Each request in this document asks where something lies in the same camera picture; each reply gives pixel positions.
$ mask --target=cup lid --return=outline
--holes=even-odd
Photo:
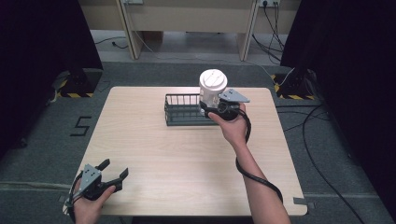
[[[204,71],[200,83],[210,90],[223,89],[227,86],[227,77],[219,69]]]

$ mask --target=black wire rack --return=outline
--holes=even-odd
[[[165,120],[167,126],[216,125],[200,113],[199,94],[166,94]]]

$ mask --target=hand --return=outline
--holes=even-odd
[[[239,107],[241,110],[246,112],[245,104],[240,103]],[[238,117],[233,120],[224,120],[219,115],[214,113],[209,113],[208,116],[220,126],[224,138],[233,147],[238,147],[241,144],[246,144],[245,137],[247,132],[247,123],[244,118],[242,118],[242,116],[238,115]]]
[[[81,179],[77,182],[75,189],[79,189]],[[105,201],[116,190],[116,186],[106,189],[103,194],[96,200],[90,201],[84,197],[77,199],[74,203],[74,212],[77,224],[94,224],[99,220],[102,213],[102,207]]]

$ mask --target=white paper cup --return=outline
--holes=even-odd
[[[200,100],[208,107],[217,107],[219,94],[227,87],[227,77],[218,69],[204,71],[199,78]]]

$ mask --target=wooden panel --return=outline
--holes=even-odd
[[[138,31],[246,33],[254,0],[145,0],[127,6]]]

